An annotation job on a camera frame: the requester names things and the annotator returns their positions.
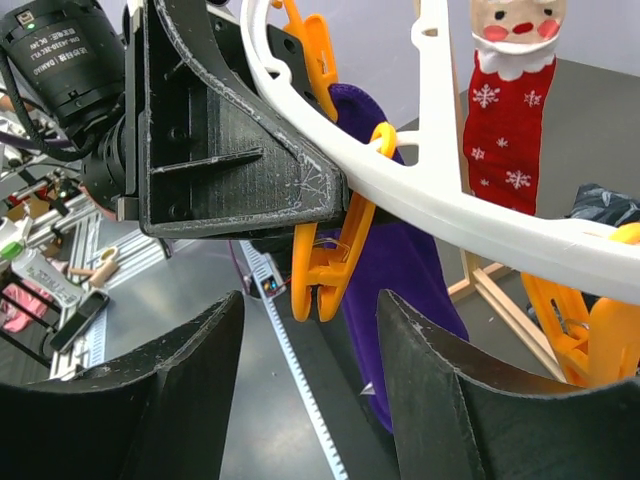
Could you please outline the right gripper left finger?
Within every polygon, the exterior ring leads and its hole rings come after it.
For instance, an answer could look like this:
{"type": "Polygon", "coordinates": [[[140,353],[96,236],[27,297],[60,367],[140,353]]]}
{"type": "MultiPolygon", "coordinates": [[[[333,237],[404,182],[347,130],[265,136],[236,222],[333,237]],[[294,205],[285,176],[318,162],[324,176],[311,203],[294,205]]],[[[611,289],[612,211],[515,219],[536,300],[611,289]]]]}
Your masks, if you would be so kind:
{"type": "Polygon", "coordinates": [[[70,380],[2,385],[2,478],[218,478],[244,313],[232,291],[70,380]]]}

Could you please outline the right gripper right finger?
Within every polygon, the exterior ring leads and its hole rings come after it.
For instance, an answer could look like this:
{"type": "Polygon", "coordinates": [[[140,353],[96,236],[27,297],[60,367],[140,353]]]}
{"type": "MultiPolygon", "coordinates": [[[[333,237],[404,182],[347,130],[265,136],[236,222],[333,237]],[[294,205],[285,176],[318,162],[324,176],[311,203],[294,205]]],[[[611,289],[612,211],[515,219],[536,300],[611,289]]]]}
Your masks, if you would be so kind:
{"type": "Polygon", "coordinates": [[[583,389],[505,363],[384,290],[379,341],[404,479],[635,479],[639,382],[583,389]]]}

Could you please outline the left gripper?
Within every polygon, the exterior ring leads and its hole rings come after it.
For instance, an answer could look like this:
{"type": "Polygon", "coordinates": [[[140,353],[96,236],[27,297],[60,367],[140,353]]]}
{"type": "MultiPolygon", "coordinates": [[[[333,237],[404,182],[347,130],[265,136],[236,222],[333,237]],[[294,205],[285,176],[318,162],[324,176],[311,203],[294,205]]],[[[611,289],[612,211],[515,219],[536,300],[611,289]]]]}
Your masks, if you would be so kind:
{"type": "Polygon", "coordinates": [[[334,225],[342,172],[229,68],[201,1],[128,1],[118,219],[165,238],[334,225]]]}

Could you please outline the purple sock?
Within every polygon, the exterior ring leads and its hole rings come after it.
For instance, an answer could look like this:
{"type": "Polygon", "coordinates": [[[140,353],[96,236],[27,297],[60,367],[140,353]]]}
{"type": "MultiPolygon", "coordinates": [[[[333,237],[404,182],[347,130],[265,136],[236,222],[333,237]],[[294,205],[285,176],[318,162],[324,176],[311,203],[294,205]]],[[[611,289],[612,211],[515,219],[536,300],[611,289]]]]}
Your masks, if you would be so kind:
{"type": "Polygon", "coordinates": [[[435,239],[404,221],[372,226],[341,306],[362,380],[374,389],[369,404],[392,432],[376,316],[385,289],[457,337],[469,335],[449,296],[435,239]]]}

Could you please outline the white round clip hanger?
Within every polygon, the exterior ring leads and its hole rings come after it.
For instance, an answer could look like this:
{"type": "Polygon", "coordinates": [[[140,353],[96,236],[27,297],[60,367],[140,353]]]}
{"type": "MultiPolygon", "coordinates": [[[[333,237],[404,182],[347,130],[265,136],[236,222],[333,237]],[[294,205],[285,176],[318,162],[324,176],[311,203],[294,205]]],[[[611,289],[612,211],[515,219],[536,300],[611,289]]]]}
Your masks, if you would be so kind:
{"type": "Polygon", "coordinates": [[[272,56],[268,1],[245,1],[239,22],[261,97],[346,174],[357,193],[406,222],[467,251],[580,291],[639,301],[639,249],[606,239],[610,228],[583,220],[544,220],[463,192],[452,78],[448,5],[425,1],[411,29],[419,52],[419,128],[401,131],[418,161],[386,160],[327,120],[291,87],[291,72],[272,56]]]}

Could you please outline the red santa sock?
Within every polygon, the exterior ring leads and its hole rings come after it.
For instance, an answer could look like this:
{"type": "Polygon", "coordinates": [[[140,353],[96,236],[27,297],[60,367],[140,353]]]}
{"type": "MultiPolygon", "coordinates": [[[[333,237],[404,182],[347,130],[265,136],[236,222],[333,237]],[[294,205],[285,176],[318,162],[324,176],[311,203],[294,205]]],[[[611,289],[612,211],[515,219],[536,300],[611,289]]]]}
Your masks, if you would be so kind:
{"type": "Polygon", "coordinates": [[[537,210],[545,101],[564,0],[474,1],[474,70],[463,151],[472,193],[527,215],[537,210]]]}

